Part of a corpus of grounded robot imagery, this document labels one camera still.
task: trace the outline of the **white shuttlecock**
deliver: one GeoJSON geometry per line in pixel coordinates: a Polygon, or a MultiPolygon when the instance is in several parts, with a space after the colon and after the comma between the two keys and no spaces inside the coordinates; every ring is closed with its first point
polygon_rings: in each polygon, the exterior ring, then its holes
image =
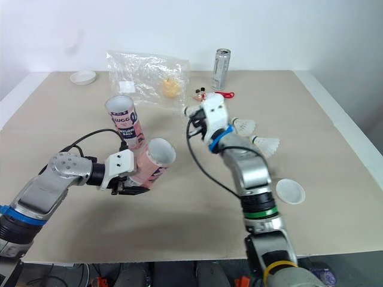
{"type": "Polygon", "coordinates": [[[248,137],[256,130],[256,122],[253,120],[240,120],[233,118],[232,124],[238,135],[248,137]]]}
{"type": "Polygon", "coordinates": [[[279,147],[279,139],[275,138],[260,138],[258,136],[252,136],[250,141],[262,152],[266,157],[272,157],[276,149],[279,147]]]}

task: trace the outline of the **plastic bag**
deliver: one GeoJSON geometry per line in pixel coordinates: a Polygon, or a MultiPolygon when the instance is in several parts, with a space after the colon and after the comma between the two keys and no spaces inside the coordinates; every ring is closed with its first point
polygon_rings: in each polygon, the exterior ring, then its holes
{"type": "Polygon", "coordinates": [[[108,51],[113,96],[129,95],[135,105],[180,111],[186,106],[189,61],[153,54],[108,51]]]}

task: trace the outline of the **small white bowl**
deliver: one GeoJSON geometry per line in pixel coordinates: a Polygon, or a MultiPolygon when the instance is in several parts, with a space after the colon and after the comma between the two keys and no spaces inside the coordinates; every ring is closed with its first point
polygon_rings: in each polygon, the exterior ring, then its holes
{"type": "Polygon", "coordinates": [[[276,184],[275,189],[280,199],[289,204],[299,204],[306,199],[306,193],[303,187],[291,179],[281,179],[276,184]]]}
{"type": "Polygon", "coordinates": [[[88,71],[88,70],[82,70],[78,71],[70,76],[71,82],[83,86],[88,85],[95,81],[97,77],[96,72],[94,71],[88,71]]]}

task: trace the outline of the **yellow ring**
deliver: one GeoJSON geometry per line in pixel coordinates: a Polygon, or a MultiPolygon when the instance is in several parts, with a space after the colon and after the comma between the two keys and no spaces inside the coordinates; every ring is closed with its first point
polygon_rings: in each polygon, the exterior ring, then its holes
{"type": "Polygon", "coordinates": [[[268,280],[268,277],[269,277],[269,273],[270,271],[276,267],[276,266],[280,266],[280,265],[290,265],[290,266],[293,266],[293,267],[298,267],[297,264],[291,262],[291,261],[288,261],[288,260],[281,260],[281,261],[275,261],[273,262],[272,264],[270,264],[266,270],[263,272],[263,283],[265,284],[265,287],[268,286],[268,283],[267,283],[267,280],[268,280]]]}

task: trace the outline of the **blue ring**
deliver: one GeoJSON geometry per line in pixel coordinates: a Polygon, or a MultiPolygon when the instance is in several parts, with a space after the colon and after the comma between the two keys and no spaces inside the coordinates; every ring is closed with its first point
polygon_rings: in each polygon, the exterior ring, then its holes
{"type": "Polygon", "coordinates": [[[216,139],[213,140],[213,142],[209,145],[209,150],[213,152],[214,147],[218,144],[218,142],[228,133],[231,133],[233,131],[233,126],[229,124],[229,127],[219,136],[216,137],[216,139]]]}
{"type": "Polygon", "coordinates": [[[4,205],[4,206],[0,205],[0,214],[11,216],[14,219],[28,223],[30,225],[42,226],[47,222],[46,220],[39,220],[39,219],[34,219],[28,216],[25,216],[24,214],[17,212],[12,207],[7,205],[4,205]]]}

